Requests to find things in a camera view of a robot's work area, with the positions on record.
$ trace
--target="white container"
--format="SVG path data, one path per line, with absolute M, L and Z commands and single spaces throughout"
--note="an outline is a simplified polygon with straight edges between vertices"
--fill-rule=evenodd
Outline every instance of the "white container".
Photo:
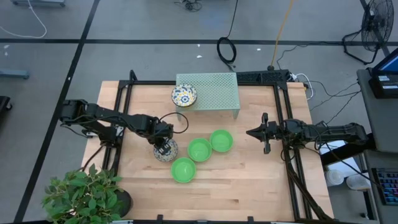
M 344 173 L 338 170 L 329 170 L 325 172 L 325 179 L 328 187 L 340 185 L 344 182 Z
M 366 190 L 371 188 L 370 181 L 359 174 L 349 176 L 346 182 L 352 190 Z

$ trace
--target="ceramic bowl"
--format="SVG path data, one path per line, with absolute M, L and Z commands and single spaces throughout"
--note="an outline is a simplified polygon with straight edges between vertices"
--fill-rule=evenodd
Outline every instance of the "ceramic bowl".
M 176 86 L 172 92 L 172 101 L 179 107 L 188 107 L 197 100 L 197 91 L 189 84 Z

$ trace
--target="green mesh shelf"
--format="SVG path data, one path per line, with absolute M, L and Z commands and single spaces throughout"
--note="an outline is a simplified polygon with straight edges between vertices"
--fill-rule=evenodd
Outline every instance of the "green mesh shelf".
M 232 110 L 238 116 L 239 102 L 236 73 L 177 74 L 177 85 L 190 84 L 198 93 L 197 101 L 188 108 L 177 107 L 177 111 Z

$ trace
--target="potted plant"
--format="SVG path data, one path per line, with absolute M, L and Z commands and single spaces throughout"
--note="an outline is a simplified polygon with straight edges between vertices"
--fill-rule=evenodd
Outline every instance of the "potted plant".
M 74 170 L 63 180 L 51 179 L 42 204 L 56 224 L 110 223 L 120 220 L 132 207 L 130 195 L 115 182 L 113 171 L 98 172 L 93 164 L 88 174 Z

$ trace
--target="black fan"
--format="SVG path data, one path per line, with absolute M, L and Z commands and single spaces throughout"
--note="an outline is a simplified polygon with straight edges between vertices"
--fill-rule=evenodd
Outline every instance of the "black fan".
M 344 53 L 367 65 L 373 63 L 377 52 L 384 47 L 390 37 L 394 23 L 394 6 L 391 0 L 371 0 L 369 4 L 364 6 L 364 10 L 361 29 L 345 35 L 343 37 L 343 46 Z M 371 62 L 365 62 L 347 51 L 346 38 L 354 36 L 351 39 L 352 41 L 359 33 L 361 33 L 363 47 L 368 51 L 374 52 Z

